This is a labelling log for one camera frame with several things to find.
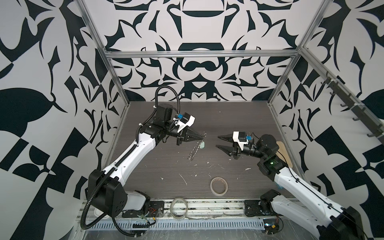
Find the silver ball chain keyring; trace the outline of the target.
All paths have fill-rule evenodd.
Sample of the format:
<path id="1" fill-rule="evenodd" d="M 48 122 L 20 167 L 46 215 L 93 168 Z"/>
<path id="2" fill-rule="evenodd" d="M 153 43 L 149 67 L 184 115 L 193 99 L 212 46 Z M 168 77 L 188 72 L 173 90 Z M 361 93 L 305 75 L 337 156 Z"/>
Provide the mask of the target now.
<path id="1" fill-rule="evenodd" d="M 204 139 L 205 139 L 205 137 L 207 136 L 207 133 L 206 133 L 206 132 L 203 132 L 202 135 L 204 136 Z M 193 148 L 193 150 L 191 151 L 191 153 L 190 153 L 190 155 L 189 155 L 189 157 L 188 157 L 188 159 L 189 159 L 190 161 L 192 161 L 192 160 L 195 158 L 197 152 L 198 152 L 199 149 L 200 149 L 200 148 L 199 148 L 199 145 L 200 145 L 201 142 L 204 142 L 204 139 L 203 139 L 202 141 L 198 141 L 198 142 L 196 143 L 195 147 Z"/>

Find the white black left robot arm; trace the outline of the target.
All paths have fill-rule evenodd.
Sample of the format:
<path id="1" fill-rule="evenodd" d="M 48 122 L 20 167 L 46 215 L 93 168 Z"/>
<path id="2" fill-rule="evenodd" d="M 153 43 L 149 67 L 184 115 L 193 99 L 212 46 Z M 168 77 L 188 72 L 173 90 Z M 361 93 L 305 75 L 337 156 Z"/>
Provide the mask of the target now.
<path id="1" fill-rule="evenodd" d="M 191 127 L 196 118 L 188 113 L 174 113 L 174 107 L 160 104 L 149 120 L 139 125 L 135 140 L 110 165 L 94 170 L 88 181 L 87 201 L 103 216 L 116 217 L 125 211 L 145 211 L 150 197 L 138 191 L 127 192 L 124 186 L 134 169 L 159 143 L 173 137 L 177 145 L 200 141 L 203 136 Z"/>

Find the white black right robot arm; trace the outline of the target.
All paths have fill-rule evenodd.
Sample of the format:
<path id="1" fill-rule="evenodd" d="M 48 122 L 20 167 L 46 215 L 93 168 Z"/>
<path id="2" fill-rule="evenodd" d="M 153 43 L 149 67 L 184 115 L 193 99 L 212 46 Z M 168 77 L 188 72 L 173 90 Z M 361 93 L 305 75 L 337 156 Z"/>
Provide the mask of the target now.
<path id="1" fill-rule="evenodd" d="M 245 132 L 218 136 L 231 146 L 218 145 L 228 156 L 258 158 L 259 170 L 270 180 L 290 192 L 302 203 L 299 206 L 281 193 L 270 190 L 260 197 L 263 214 L 282 215 L 310 232 L 318 240 L 366 240 L 360 213 L 344 208 L 304 181 L 277 156 L 279 145 L 272 135 L 253 138 Z"/>

